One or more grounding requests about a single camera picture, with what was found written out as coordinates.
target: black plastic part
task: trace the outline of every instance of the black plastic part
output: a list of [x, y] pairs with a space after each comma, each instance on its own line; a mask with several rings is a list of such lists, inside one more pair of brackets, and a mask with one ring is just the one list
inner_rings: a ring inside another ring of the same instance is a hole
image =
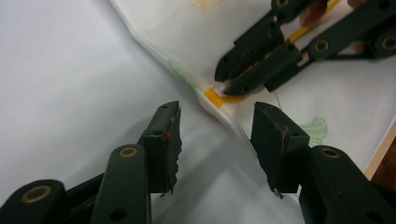
[[267, 174], [271, 191], [297, 192], [309, 136], [279, 108], [256, 103], [251, 144]]
[[391, 21], [393, 27], [381, 34], [374, 42], [372, 52], [376, 58], [386, 58], [396, 54], [396, 16]]
[[[29, 194], [28, 190], [34, 188], [36, 190]], [[60, 223], [64, 213], [64, 185], [57, 180], [37, 180], [16, 190], [8, 198], [0, 209], [0, 223]]]
[[396, 213], [346, 153], [317, 146], [306, 162], [312, 180], [302, 183], [300, 196], [306, 223], [395, 223]]
[[396, 14], [396, 0], [369, 0], [309, 43], [309, 56], [323, 61]]
[[[125, 148], [135, 148], [136, 152], [123, 157]], [[108, 160], [91, 223], [116, 221], [120, 224], [150, 223], [146, 150], [139, 145], [118, 147]]]
[[180, 112], [178, 102], [160, 106], [139, 140], [147, 151], [150, 193], [173, 192], [177, 182]]
[[317, 0], [272, 0], [271, 8], [279, 24], [290, 22]]
[[69, 212], [64, 219], [64, 224], [85, 224], [91, 221], [103, 176], [104, 174], [98, 175], [66, 192]]
[[289, 80], [301, 68], [296, 64], [302, 59], [301, 52], [291, 43], [283, 44], [271, 52], [267, 58], [262, 58], [249, 71], [241, 74], [224, 91], [228, 95], [245, 95], [260, 87], [278, 86], [278, 81]]
[[225, 81], [239, 76], [249, 66], [260, 61], [265, 54], [285, 42], [285, 37], [271, 13], [239, 37], [235, 47], [225, 54], [216, 68], [215, 80]]
[[372, 184], [376, 188], [378, 193], [380, 193], [382, 197], [388, 202], [390, 207], [392, 207], [393, 211], [396, 211], [396, 191], [387, 189], [373, 182]]

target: crumpled paper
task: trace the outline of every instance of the crumpled paper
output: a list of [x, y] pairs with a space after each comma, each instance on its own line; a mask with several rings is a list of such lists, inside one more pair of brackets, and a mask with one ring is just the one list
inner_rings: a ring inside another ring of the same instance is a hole
[[[280, 107], [311, 136], [310, 145], [344, 150], [364, 171], [396, 117], [396, 57], [378, 62], [313, 63], [274, 92], [257, 92], [242, 101], [216, 106], [207, 93], [220, 95], [217, 63], [233, 42], [265, 15], [262, 0], [112, 0], [131, 35], [196, 94], [200, 104], [248, 141], [257, 101]], [[322, 24], [296, 43], [342, 19], [351, 9], [342, 2]], [[297, 30], [297, 21], [283, 28]]]

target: orange strip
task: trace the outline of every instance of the orange strip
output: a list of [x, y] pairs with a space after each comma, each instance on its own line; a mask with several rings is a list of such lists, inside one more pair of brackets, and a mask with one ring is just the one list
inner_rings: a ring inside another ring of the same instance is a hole
[[213, 89], [209, 89], [205, 92], [206, 98], [217, 108], [220, 108], [224, 104], [236, 104], [240, 101], [243, 101], [247, 96], [223, 96], [219, 97], [219, 95], [213, 91]]

